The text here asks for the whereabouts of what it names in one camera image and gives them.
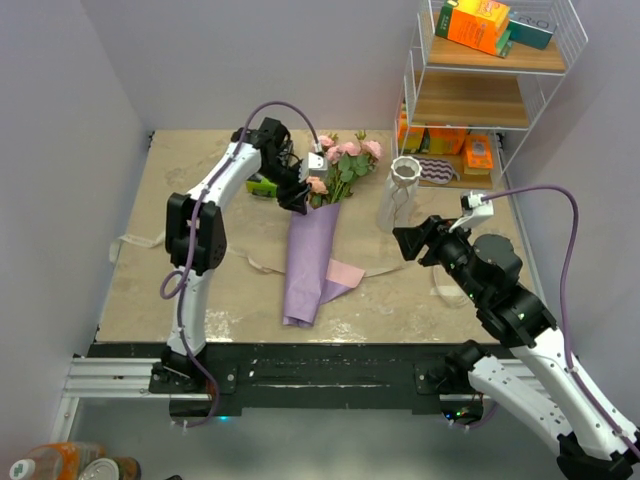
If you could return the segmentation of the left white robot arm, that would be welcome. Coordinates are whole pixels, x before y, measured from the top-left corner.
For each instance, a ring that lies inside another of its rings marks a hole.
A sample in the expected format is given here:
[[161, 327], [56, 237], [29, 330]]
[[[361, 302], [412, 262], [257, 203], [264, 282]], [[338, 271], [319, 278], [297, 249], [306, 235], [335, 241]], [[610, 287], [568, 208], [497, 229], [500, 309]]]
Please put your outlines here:
[[169, 339], [154, 365], [156, 381], [185, 392], [212, 388], [205, 367], [205, 316], [213, 273], [227, 251], [224, 211], [246, 181], [259, 174], [276, 185], [278, 205], [307, 213], [310, 186], [301, 178], [302, 160], [292, 163], [293, 142], [278, 120], [265, 118], [256, 129], [240, 128], [221, 160], [188, 192], [173, 193], [166, 206], [164, 246], [175, 268], [162, 281], [160, 297], [175, 308]]

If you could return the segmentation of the purple wrapping paper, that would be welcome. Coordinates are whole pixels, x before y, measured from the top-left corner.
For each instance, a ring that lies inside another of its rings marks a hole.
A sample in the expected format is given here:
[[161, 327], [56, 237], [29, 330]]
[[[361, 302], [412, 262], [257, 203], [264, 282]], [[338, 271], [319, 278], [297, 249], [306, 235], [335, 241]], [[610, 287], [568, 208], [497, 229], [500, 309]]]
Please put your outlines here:
[[309, 208], [291, 215], [285, 271], [283, 324], [312, 327], [319, 306], [349, 288], [327, 279], [340, 205]]

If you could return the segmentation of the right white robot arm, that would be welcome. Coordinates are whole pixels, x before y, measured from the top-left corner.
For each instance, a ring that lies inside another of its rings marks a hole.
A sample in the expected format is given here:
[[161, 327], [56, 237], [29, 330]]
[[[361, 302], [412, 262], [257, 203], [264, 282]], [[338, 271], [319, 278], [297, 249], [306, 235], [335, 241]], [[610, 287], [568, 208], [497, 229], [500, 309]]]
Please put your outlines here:
[[474, 341], [445, 360], [445, 379], [459, 393], [491, 397], [554, 453], [568, 479], [628, 479], [639, 463], [639, 429], [590, 379], [574, 375], [576, 357], [543, 301], [519, 281], [522, 261], [511, 241], [485, 234], [475, 241], [438, 215], [393, 231], [402, 256], [439, 265], [471, 300], [483, 328], [543, 387], [538, 392]]

